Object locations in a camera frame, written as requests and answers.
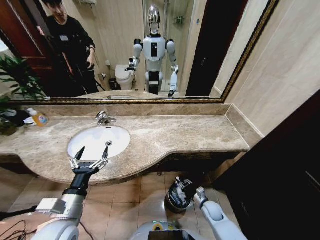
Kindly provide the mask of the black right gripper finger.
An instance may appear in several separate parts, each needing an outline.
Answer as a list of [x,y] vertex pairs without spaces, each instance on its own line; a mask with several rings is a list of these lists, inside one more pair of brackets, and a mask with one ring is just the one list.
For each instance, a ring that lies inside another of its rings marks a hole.
[[176,188],[179,188],[181,190],[187,190],[192,186],[192,184],[193,182],[190,181],[189,179],[180,178],[179,176],[175,178]]

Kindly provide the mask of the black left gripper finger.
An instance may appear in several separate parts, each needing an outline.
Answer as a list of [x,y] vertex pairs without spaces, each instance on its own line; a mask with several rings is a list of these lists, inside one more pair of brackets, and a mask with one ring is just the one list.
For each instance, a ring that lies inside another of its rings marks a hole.
[[108,163],[108,155],[109,155],[109,147],[106,146],[104,149],[104,152],[102,154],[102,157],[100,160],[95,161],[92,165],[91,165],[91,169],[95,170],[101,170],[103,169]]
[[69,160],[69,163],[70,163],[70,166],[71,166],[71,169],[74,170],[74,169],[79,169],[80,166],[79,166],[79,161],[83,155],[85,151],[85,147],[83,146],[76,154],[74,157],[72,157],[70,160]]

